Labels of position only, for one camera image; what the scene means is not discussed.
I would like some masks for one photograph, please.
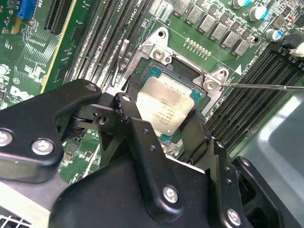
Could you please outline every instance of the screw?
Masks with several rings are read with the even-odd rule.
[[[34,20],[29,20],[28,22],[29,22],[30,25],[34,25],[35,24]]]
[[[212,90],[212,89],[213,89],[213,86],[214,86],[214,85],[210,82],[210,83],[207,84],[207,89],[208,89],[208,90]]]
[[[240,219],[239,215],[233,209],[228,209],[227,215],[232,224],[234,224],[238,227],[241,225],[241,219]]]
[[[8,131],[0,131],[0,146],[6,146],[13,141],[13,135]]]
[[[97,89],[96,89],[96,86],[93,85],[93,84],[88,84],[88,85],[86,85],[86,88],[89,89],[89,90],[91,90],[91,91],[94,91],[94,92],[97,90]]]
[[[170,187],[170,186],[165,186],[162,191],[164,197],[166,198],[167,201],[170,203],[176,203],[179,200],[179,196],[177,194],[177,191]]]
[[[250,166],[249,162],[245,158],[242,158],[241,160],[246,166]]]
[[[123,95],[123,99],[124,99],[125,101],[131,101],[131,98],[129,98],[127,95]]]
[[[32,151],[38,155],[47,155],[53,150],[53,144],[46,139],[39,139],[32,144]]]
[[[153,52],[153,57],[157,61],[162,61],[165,56],[165,53],[162,50],[155,50]]]

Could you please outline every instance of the black ram slot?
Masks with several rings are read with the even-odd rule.
[[[71,65],[68,75],[65,78],[65,83],[73,80],[74,75],[79,78],[80,70],[82,69],[84,62],[86,61],[86,55],[92,43],[94,42],[95,36],[98,33],[101,25],[105,21],[105,12],[107,12],[109,5],[110,1],[95,1],[93,11],[88,19],[87,29],[85,30],[85,34],[81,40],[81,43],[78,46],[79,48],[77,48],[77,54],[75,54],[73,64]]]
[[[240,80],[239,83],[243,84],[251,84],[256,78],[260,75],[260,73],[265,69],[267,64],[275,57],[274,53],[270,51],[265,51],[262,56],[255,62],[255,64],[251,67],[249,72]],[[207,122],[207,127],[213,131],[222,121],[222,118],[226,115],[226,112],[233,108],[233,105],[237,102],[237,100],[242,96],[242,92],[244,90],[233,89],[222,106],[220,107],[218,112],[215,112],[213,117]]]
[[[267,47],[239,83],[293,85],[303,72],[288,60],[288,56],[278,53],[277,50],[274,46]],[[229,152],[232,151],[256,129],[285,93],[265,89],[233,89],[207,122],[212,136],[221,140]]]
[[[275,60],[272,65],[269,65],[267,71],[263,74],[264,77],[260,77],[256,79],[257,84],[269,84],[271,78],[276,76],[278,70],[282,67],[283,62],[281,58]],[[213,136],[216,138],[221,138],[221,136],[227,131],[227,129],[235,124],[235,120],[239,115],[245,110],[245,108],[251,103],[251,101],[255,98],[255,96],[260,92],[259,89],[239,89],[242,90],[242,95],[239,97],[239,102],[237,106],[235,106],[230,113],[226,113],[223,117],[227,119],[224,123],[221,123],[220,127],[217,127],[213,133]]]
[[[44,29],[59,35],[66,21],[72,0],[52,0]]]

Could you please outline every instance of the black plastic bracket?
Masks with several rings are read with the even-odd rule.
[[[193,165],[210,176],[210,225],[251,228],[243,212],[236,169],[228,162],[227,150],[223,144],[210,136],[204,117],[192,110],[180,129],[186,155]],[[236,213],[235,218],[229,216],[230,211]]]
[[[63,157],[61,136],[71,115],[100,96],[97,86],[80,79],[0,111],[0,130],[13,138],[0,147],[0,178],[29,183],[49,180]],[[51,143],[53,150],[35,153],[32,145],[37,140]]]

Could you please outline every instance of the ram slot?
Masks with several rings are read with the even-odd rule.
[[[78,45],[78,49],[76,50],[75,58],[73,59],[73,63],[70,67],[70,70],[65,77],[64,83],[75,80],[79,77],[80,71],[83,67],[84,62],[86,61],[87,53],[95,39],[97,32],[100,29],[100,26],[103,23],[103,19],[105,17],[105,12],[109,7],[110,1],[99,0],[95,2],[93,6],[93,12],[88,18],[88,27],[85,31],[85,34]]]
[[[291,79],[286,78],[283,82],[284,85],[294,85],[297,80],[301,77],[302,73],[297,72],[294,74]],[[252,116],[251,119],[248,120],[250,125],[244,126],[239,130],[239,134],[237,134],[234,138],[231,138],[229,142],[226,142],[228,151],[232,151],[240,142],[242,142],[247,133],[249,132],[249,129],[254,128],[261,122],[261,120],[267,115],[267,113],[277,104],[277,102],[282,99],[282,97],[286,94],[286,91],[274,91],[272,95],[265,100],[265,104],[267,104],[267,107],[261,107],[257,110],[256,113],[258,113],[257,116]]]
[[[123,40],[128,38],[131,30],[134,28],[137,23],[137,19],[141,14],[142,9],[145,6],[146,1],[141,1],[140,4],[136,4],[136,1],[130,2],[130,12],[125,14],[125,21],[120,24],[120,26],[115,31],[115,35],[113,36],[113,41],[109,45],[106,54],[97,70],[96,75],[101,75],[97,85],[104,87],[106,83],[106,77],[109,75],[111,69],[113,68],[119,54],[119,50],[123,43]]]
[[[118,1],[118,4],[115,7],[116,12],[113,12],[111,20],[108,23],[104,24],[105,33],[101,33],[98,39],[96,39],[93,47],[94,49],[90,51],[91,57],[90,61],[88,61],[89,66],[88,68],[85,68],[82,73],[82,75],[85,76],[86,80],[94,81],[94,73],[98,67],[101,58],[104,56],[106,47],[108,46],[109,41],[117,27],[117,24],[124,13],[127,3],[127,0]]]
[[[278,70],[282,67],[284,62],[282,58],[276,59],[276,61],[270,66],[270,68],[263,72],[263,76],[257,77],[255,80],[257,84],[269,84],[269,81],[272,77],[274,77]],[[250,101],[255,98],[255,96],[259,93],[259,89],[240,89],[242,90],[241,96],[238,101],[234,104],[234,108],[230,109],[230,113],[225,113],[221,126],[217,127],[213,132],[213,136],[216,138],[221,138],[221,136],[230,128],[231,125],[234,125],[235,119],[242,114],[244,109],[250,104]]]

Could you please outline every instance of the pcie slot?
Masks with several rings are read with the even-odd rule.
[[[293,69],[290,66],[285,67],[281,74],[271,84],[282,84],[288,75],[291,74]],[[273,90],[259,90],[259,96],[250,102],[250,108],[246,113],[242,114],[240,118],[236,118],[232,129],[227,129],[226,136],[222,139],[223,142],[228,142],[229,139],[239,133],[239,129],[248,123],[248,119],[252,116],[257,116],[257,110],[265,105],[266,100],[274,93]]]
[[[284,63],[281,61],[281,58],[276,59],[275,62],[270,66],[270,68],[263,72],[263,77],[257,77],[257,84],[269,84],[270,79],[275,76],[278,70]],[[226,112],[224,118],[225,122],[221,123],[221,126],[216,128],[213,132],[214,137],[221,138],[221,136],[229,129],[229,127],[233,124],[235,119],[238,118],[239,115],[246,109],[246,107],[250,104],[250,102],[255,98],[255,96],[260,92],[259,89],[240,89],[242,91],[242,95],[239,97],[238,101],[234,103],[234,108],[231,113]]]
[[[282,84],[293,85],[299,78],[301,74],[297,72],[291,79],[286,78]],[[277,102],[286,94],[286,91],[273,91],[271,96],[265,101],[267,108],[260,107],[256,113],[258,115],[253,115],[252,118],[248,120],[250,123],[248,126],[243,126],[239,129],[239,134],[231,138],[229,142],[226,142],[228,151],[233,150],[233,148],[238,145],[243,139],[245,139],[249,130],[255,127],[261,120],[267,115],[267,113],[277,104]]]
[[[77,76],[81,70],[81,66],[85,61],[86,54],[91,47],[92,42],[94,41],[94,37],[97,33],[98,28],[103,22],[103,17],[105,16],[105,11],[107,10],[109,3],[110,1],[103,0],[98,0],[95,2],[93,6],[93,12],[88,18],[87,29],[80,44],[78,45],[79,48],[76,50],[77,54],[73,59],[73,64],[71,65],[70,70],[65,77],[64,83],[77,79]]]
[[[275,57],[275,54],[271,52],[265,52],[255,63],[254,68],[250,70],[248,75],[246,74],[239,83],[243,84],[252,84],[260,73],[265,69],[268,63]],[[222,106],[217,110],[217,112],[213,115],[213,117],[207,122],[207,126],[210,131],[216,129],[216,127],[222,121],[222,118],[225,116],[226,111],[231,109],[234,104],[238,101],[240,96],[242,96],[242,92],[244,90],[236,90],[233,89],[230,94],[225,99]]]
[[[44,29],[55,35],[60,34],[71,4],[72,0],[52,0]]]

